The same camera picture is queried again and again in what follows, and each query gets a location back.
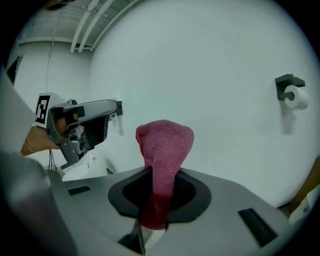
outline white wall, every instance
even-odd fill
[[[47,76],[51,42],[34,42],[19,45],[19,66],[14,87],[27,105],[36,110],[40,93],[54,92],[65,100],[86,102],[89,92],[89,72],[92,54],[89,51],[70,53],[70,43],[55,42],[53,45]],[[66,163],[60,150],[53,150],[57,166]],[[43,166],[49,163],[49,151],[30,155]]]
[[[277,100],[274,79],[306,82],[309,107]],[[268,1],[149,0],[94,51],[90,100],[123,100],[124,136],[104,151],[118,172],[143,165],[136,127],[193,129],[183,167],[238,182],[270,204],[291,199],[320,152],[319,63],[294,21]]]

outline toilet paper roll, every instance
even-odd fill
[[[289,85],[285,88],[284,93],[290,92],[294,94],[294,99],[285,98],[285,104],[292,109],[305,110],[309,104],[308,94],[294,85]]]

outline metal bracket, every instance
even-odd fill
[[[124,112],[123,112],[123,110],[122,110],[122,101],[118,101],[118,109],[117,109],[117,111],[116,111],[116,115],[117,116],[121,116],[121,115],[123,115],[124,114]]]
[[[275,79],[276,94],[279,101],[289,98],[291,101],[295,98],[292,92],[285,93],[288,86],[305,87],[306,82],[296,77],[294,74],[285,74]]]

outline robotic arm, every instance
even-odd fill
[[[121,101],[106,99],[77,104],[74,99],[65,101],[52,92],[42,93],[38,98],[35,124],[45,128],[47,136],[60,146],[67,161],[61,169],[65,169],[103,142],[107,138],[109,118],[122,114]],[[67,124],[67,137],[56,130],[55,122],[60,118]]]

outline bracelet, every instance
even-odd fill
[[[26,148],[27,148],[28,150],[30,150],[32,153],[36,153],[36,151],[33,151],[30,147],[28,147],[26,140],[24,140],[23,143],[24,143],[24,145],[26,146]]]

